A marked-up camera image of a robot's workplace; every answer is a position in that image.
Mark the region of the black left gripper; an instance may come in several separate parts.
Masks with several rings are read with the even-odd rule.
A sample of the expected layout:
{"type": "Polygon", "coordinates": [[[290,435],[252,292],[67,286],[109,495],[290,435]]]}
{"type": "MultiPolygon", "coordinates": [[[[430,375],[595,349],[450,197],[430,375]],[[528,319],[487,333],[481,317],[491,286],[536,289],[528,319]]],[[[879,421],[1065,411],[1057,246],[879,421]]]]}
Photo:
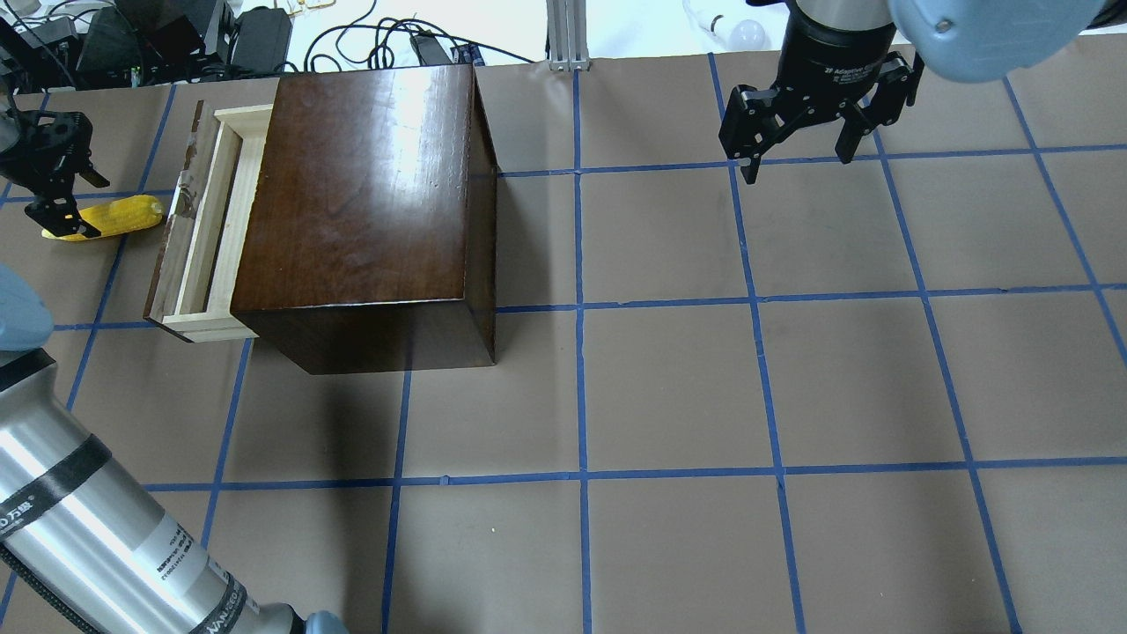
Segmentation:
{"type": "MultiPolygon", "coordinates": [[[[28,191],[72,191],[76,180],[94,188],[110,185],[94,166],[89,119],[80,111],[21,111],[7,106],[1,173],[28,191]]],[[[99,236],[99,229],[81,216],[71,195],[36,195],[25,206],[25,214],[59,240],[99,236]]]]}

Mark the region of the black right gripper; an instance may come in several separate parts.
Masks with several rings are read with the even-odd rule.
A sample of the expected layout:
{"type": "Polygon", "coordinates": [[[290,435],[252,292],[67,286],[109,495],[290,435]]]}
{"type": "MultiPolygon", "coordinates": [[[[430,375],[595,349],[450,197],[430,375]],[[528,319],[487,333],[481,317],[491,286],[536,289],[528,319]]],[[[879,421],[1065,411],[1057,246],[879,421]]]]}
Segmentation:
{"type": "Polygon", "coordinates": [[[917,102],[925,60],[890,52],[896,33],[887,7],[792,7],[777,80],[767,89],[730,90],[718,140],[744,184],[756,184],[762,160],[792,134],[841,115],[835,144],[842,164],[863,137],[899,120],[917,102]],[[875,89],[868,105],[861,97],[875,89]]]}

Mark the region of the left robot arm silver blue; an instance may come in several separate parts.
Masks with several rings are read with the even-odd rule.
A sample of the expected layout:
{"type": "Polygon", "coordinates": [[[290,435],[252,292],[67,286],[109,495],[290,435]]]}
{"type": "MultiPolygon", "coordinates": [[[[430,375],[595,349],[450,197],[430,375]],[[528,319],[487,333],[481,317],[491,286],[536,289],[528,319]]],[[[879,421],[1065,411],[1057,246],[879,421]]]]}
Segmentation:
{"type": "Polygon", "coordinates": [[[54,321],[3,268],[3,561],[85,633],[343,633],[256,602],[54,394],[54,321]]]}

